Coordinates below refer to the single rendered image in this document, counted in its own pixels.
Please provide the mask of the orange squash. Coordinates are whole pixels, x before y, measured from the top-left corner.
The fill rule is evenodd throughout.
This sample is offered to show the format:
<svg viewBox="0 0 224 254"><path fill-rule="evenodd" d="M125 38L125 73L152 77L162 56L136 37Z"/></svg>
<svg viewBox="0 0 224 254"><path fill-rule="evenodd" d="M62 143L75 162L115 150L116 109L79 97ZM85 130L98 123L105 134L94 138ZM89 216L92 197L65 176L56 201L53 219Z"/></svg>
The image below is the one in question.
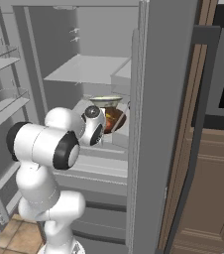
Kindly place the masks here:
<svg viewBox="0 0 224 254"><path fill-rule="evenodd" d="M106 114L106 127L104 130L104 133L105 134L110 133L114 124L115 124L115 118L111 114L107 113Z"/></svg>

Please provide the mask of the brown chicken drumstick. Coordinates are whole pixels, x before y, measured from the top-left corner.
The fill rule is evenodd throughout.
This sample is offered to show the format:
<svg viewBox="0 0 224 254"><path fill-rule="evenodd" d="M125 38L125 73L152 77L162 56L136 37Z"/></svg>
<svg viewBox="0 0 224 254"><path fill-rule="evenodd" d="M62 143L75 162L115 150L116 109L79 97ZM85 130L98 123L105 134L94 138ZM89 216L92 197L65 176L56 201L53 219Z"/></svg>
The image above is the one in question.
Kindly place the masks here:
<svg viewBox="0 0 224 254"><path fill-rule="evenodd" d="M125 115L126 115L126 110L124 110L124 111L122 111L120 109L114 110L115 120L114 120L113 128L111 130L112 133L114 133L116 131L117 127L119 126L119 124L121 123L121 121Z"/></svg>

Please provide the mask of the pale green bowl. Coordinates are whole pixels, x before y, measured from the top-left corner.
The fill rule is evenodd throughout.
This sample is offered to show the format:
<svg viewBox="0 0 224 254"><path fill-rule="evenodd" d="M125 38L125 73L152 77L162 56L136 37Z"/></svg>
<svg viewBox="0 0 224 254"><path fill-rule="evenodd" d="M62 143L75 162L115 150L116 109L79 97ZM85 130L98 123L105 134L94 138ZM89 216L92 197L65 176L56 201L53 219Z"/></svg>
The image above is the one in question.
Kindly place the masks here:
<svg viewBox="0 0 224 254"><path fill-rule="evenodd" d="M103 114L105 117L115 118L122 113L117 108L121 100L122 97L118 95L91 97L91 105L86 108L85 115L90 118L95 118Z"/></svg>

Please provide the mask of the grey right fridge door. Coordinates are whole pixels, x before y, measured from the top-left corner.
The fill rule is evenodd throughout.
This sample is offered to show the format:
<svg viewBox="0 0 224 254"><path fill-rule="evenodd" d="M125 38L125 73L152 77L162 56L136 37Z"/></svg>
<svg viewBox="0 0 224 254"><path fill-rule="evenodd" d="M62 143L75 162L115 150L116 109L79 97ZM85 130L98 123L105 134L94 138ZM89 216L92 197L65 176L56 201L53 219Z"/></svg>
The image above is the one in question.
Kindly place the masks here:
<svg viewBox="0 0 224 254"><path fill-rule="evenodd" d="M155 254L199 0L140 0L132 36L126 245Z"/></svg>

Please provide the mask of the grey fridge shelf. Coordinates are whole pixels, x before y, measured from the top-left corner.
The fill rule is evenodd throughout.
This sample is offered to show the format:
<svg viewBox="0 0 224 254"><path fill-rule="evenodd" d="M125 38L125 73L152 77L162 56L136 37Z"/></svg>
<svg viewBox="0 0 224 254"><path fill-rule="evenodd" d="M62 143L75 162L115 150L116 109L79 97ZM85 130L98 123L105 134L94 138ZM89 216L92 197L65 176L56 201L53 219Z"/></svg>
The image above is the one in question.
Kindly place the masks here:
<svg viewBox="0 0 224 254"><path fill-rule="evenodd" d="M127 60L128 58L76 55L46 76L45 80L110 84L111 75Z"/></svg>

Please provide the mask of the grey fridge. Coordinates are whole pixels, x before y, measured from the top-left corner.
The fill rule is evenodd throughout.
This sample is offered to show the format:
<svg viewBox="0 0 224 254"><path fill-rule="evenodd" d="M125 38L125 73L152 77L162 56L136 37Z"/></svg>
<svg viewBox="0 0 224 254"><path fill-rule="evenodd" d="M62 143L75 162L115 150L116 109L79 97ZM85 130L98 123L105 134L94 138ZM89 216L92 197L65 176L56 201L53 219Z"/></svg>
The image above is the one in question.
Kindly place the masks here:
<svg viewBox="0 0 224 254"><path fill-rule="evenodd" d="M118 95L126 115L114 133L99 143L80 146L67 171L52 170L63 191L88 201L124 205L127 218L132 36L138 25L137 0L6 0L5 11L18 13L17 26L35 105L43 125L49 111L62 107L82 114L90 98ZM110 84L45 80L76 55L128 58Z"/></svg>

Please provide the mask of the grey freezer drawer front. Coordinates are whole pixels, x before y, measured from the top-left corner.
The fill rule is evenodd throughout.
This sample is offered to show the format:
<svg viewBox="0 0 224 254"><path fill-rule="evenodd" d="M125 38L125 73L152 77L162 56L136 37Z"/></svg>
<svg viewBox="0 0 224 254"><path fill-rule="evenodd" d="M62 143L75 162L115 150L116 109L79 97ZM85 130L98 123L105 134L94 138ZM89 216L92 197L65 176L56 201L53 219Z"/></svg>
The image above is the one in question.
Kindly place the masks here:
<svg viewBox="0 0 224 254"><path fill-rule="evenodd" d="M128 254L124 205L88 201L71 228L86 254Z"/></svg>

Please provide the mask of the large grey door bin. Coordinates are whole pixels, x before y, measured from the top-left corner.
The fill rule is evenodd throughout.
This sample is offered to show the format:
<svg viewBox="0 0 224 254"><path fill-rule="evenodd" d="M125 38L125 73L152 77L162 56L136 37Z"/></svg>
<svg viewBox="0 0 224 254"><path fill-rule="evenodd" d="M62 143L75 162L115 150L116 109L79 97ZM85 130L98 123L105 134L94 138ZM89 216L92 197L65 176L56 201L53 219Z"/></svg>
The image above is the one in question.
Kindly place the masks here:
<svg viewBox="0 0 224 254"><path fill-rule="evenodd" d="M24 88L0 90L0 125L30 101L29 91Z"/></svg>

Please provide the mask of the brown wooden cupboard door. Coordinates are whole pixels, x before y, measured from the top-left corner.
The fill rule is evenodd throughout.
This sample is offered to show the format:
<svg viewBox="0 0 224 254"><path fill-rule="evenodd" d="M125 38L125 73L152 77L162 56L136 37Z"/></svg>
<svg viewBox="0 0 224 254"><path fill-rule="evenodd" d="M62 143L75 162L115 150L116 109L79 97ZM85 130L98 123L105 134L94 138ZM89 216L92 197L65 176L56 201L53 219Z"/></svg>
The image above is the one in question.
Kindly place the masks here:
<svg viewBox="0 0 224 254"><path fill-rule="evenodd" d="M169 254L224 254L224 131L202 132L194 179Z"/></svg>

